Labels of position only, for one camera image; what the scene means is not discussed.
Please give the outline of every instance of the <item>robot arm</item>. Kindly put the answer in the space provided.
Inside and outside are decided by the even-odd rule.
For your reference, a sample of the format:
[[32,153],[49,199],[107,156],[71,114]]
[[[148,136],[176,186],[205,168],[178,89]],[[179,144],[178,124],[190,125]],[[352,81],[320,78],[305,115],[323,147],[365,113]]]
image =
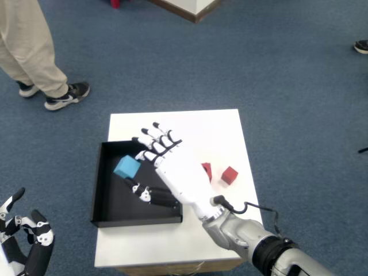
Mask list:
[[[6,221],[13,204],[25,192],[22,188],[0,207],[0,268],[9,275],[43,276],[49,264],[55,237],[46,218],[37,210],[32,211],[32,220],[28,217],[16,216]],[[32,244],[28,256],[19,248],[14,234],[23,229]]]
[[235,216],[224,198],[218,200],[221,196],[211,188],[206,172],[184,142],[162,124],[155,122],[153,126],[142,129],[150,137],[133,138],[149,149],[139,153],[136,159],[147,160],[156,167],[158,176],[177,200],[193,207],[218,246],[234,250],[266,276],[334,275],[291,240],[266,231],[257,221]]

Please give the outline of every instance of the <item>black sneaker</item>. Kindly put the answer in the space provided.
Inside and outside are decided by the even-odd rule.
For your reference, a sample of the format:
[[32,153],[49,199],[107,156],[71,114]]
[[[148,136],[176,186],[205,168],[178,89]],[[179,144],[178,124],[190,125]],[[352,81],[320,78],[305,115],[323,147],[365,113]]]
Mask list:
[[67,94],[60,98],[46,97],[45,108],[51,111],[55,111],[61,108],[65,108],[69,104],[77,104],[88,96],[90,92],[90,86],[86,82],[79,82],[69,85]]
[[364,55],[368,54],[368,40],[360,40],[354,43],[354,48],[357,52]]
[[33,97],[39,89],[35,85],[25,85],[22,82],[17,82],[19,85],[19,95],[23,98]]

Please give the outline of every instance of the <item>red cube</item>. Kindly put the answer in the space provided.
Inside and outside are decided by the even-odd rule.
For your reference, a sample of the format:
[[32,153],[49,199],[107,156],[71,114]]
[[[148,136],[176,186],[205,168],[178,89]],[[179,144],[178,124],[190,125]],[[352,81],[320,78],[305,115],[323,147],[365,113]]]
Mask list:
[[221,179],[225,181],[227,184],[231,184],[235,178],[237,177],[237,171],[234,170],[232,167],[228,167],[221,176]]
[[203,168],[205,169],[205,171],[208,175],[209,182],[211,182],[211,180],[212,180],[211,163],[203,163],[202,166],[203,166]]

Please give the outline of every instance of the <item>white robotic hand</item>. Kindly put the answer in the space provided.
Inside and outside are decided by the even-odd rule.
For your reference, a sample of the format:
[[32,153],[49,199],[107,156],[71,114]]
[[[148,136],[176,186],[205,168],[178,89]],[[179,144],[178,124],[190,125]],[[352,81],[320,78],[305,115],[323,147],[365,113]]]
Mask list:
[[[6,215],[24,192],[24,188],[20,189],[0,206],[0,275],[43,276],[52,254],[55,237],[49,222],[39,211],[32,211],[32,220],[16,216],[6,221]],[[28,256],[22,253],[14,237],[21,228],[32,244]]]
[[132,139],[149,149],[141,151],[136,159],[150,161],[175,198],[182,204],[191,205],[200,220],[217,218],[224,208],[210,203],[216,193],[201,163],[172,130],[157,122],[153,126],[142,129],[145,136]]

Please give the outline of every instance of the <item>black tray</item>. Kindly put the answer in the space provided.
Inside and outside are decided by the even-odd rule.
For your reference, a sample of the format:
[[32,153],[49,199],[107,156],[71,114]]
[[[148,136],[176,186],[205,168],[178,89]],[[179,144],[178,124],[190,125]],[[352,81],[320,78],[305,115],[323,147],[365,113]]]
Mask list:
[[[181,205],[173,209],[145,203],[113,173],[122,157],[130,155],[134,158],[142,150],[146,150],[145,146],[132,141],[101,143],[91,214],[91,222],[97,227],[182,222]],[[141,163],[135,180],[146,186],[167,189],[148,162]]]

